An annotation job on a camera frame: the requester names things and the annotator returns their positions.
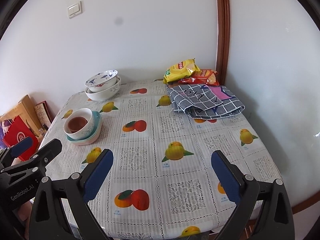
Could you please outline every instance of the wooden door frame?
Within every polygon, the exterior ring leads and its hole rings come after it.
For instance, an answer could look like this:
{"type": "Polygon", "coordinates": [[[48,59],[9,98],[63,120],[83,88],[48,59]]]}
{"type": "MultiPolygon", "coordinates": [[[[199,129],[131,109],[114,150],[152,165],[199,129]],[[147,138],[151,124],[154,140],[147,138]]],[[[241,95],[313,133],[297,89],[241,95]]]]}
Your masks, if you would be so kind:
{"type": "Polygon", "coordinates": [[[224,85],[227,75],[230,45],[230,0],[217,0],[218,7],[218,48],[216,71],[220,85],[224,85]]]}

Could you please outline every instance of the white wall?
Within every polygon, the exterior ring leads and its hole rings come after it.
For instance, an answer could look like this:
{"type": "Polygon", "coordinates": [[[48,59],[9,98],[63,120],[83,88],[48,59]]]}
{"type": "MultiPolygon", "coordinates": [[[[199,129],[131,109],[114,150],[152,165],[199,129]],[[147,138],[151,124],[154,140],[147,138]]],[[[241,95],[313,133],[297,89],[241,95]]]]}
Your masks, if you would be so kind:
{"type": "MultiPolygon", "coordinates": [[[[320,190],[320,31],[297,0],[230,0],[230,8],[226,85],[244,103],[295,205],[320,190]]],[[[297,217],[297,224],[314,223],[297,217]]]]}
{"type": "Polygon", "coordinates": [[[216,0],[28,0],[0,40],[0,114],[25,94],[56,114],[92,75],[117,69],[123,82],[161,78],[196,58],[212,68],[217,51],[216,0]]]}

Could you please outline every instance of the white bowl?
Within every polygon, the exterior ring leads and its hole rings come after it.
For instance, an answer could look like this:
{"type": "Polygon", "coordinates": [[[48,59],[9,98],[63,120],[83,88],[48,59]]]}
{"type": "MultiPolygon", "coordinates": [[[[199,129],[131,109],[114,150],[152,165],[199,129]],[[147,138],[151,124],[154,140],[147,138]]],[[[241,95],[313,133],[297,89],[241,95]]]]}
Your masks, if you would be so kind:
{"type": "Polygon", "coordinates": [[[120,89],[121,86],[121,78],[119,76],[116,77],[116,84],[112,86],[111,88],[108,88],[106,90],[93,93],[89,90],[87,87],[85,89],[85,94],[88,98],[90,98],[93,101],[105,101],[111,97],[113,97],[120,89]]]}
{"type": "Polygon", "coordinates": [[[95,76],[89,78],[86,81],[85,86],[94,93],[106,90],[116,84],[117,74],[118,71],[116,70],[108,70],[98,73],[95,76]]]}
{"type": "Polygon", "coordinates": [[[94,120],[93,119],[94,118],[92,116],[92,111],[89,108],[81,108],[81,109],[75,111],[74,113],[72,113],[67,118],[67,120],[64,123],[63,130],[66,135],[68,135],[69,137],[71,137],[74,140],[85,139],[93,131],[93,128],[94,128],[94,120]],[[72,118],[78,117],[78,116],[84,117],[88,121],[88,123],[82,129],[80,129],[78,132],[71,133],[70,129],[68,128],[68,123],[72,118]]]}

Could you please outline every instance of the red gift box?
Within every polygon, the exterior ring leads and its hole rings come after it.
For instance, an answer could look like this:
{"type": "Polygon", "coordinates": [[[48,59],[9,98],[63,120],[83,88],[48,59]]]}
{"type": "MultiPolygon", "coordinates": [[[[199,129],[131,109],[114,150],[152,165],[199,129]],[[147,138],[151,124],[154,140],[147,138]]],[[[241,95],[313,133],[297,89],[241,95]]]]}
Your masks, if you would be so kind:
{"type": "Polygon", "coordinates": [[[38,140],[26,126],[20,116],[15,117],[8,129],[8,132],[4,135],[3,138],[3,142],[8,147],[12,147],[28,136],[32,139],[32,146],[19,156],[19,159],[22,161],[28,160],[36,152],[38,140]]]}

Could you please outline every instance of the cardboard box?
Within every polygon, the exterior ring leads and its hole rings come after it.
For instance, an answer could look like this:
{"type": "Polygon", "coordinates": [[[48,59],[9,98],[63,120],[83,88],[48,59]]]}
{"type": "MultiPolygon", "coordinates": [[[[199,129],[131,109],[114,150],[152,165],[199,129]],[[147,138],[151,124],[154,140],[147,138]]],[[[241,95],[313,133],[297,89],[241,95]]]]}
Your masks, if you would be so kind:
{"type": "Polygon", "coordinates": [[[9,112],[1,116],[0,121],[14,119],[20,116],[27,127],[31,128],[33,134],[37,137],[41,135],[39,129],[43,128],[34,109],[34,104],[31,102],[29,95],[24,96],[19,103],[9,112]]]}

